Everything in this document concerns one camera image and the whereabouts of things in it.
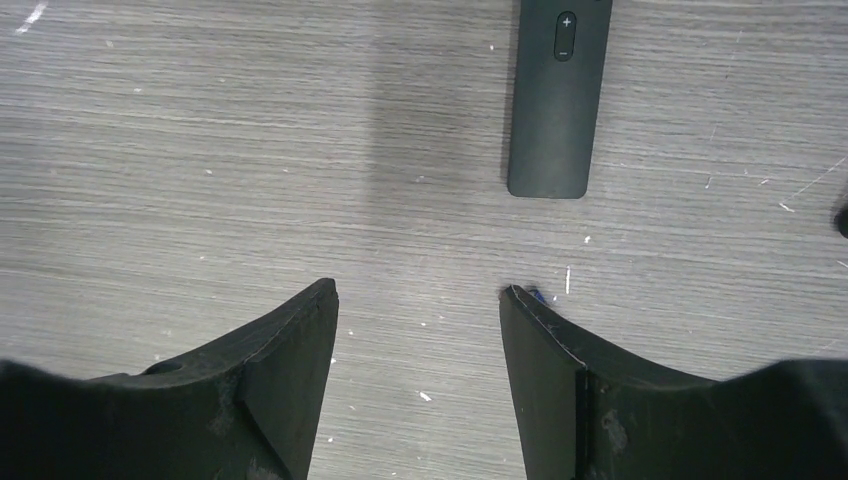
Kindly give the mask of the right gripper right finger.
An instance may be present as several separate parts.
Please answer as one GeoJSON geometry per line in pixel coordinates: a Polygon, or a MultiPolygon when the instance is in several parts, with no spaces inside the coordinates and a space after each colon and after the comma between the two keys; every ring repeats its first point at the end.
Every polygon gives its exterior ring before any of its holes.
{"type": "Polygon", "coordinates": [[[500,324],[530,479],[843,479],[847,364],[791,359],[724,381],[671,369],[518,286],[500,324]]]}

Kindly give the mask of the black remote control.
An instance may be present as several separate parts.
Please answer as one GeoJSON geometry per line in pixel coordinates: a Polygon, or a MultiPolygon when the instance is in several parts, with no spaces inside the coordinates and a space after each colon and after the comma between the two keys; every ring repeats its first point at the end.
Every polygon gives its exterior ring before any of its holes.
{"type": "Polygon", "coordinates": [[[520,4],[507,188],[524,198],[587,191],[611,0],[520,4]]]}

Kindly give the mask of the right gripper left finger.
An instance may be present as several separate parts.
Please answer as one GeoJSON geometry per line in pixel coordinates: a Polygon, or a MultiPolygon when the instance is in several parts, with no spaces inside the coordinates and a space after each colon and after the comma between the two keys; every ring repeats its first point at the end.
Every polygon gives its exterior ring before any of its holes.
{"type": "Polygon", "coordinates": [[[323,278],[142,373],[1,364],[5,479],[304,479],[337,331],[323,278]]]}

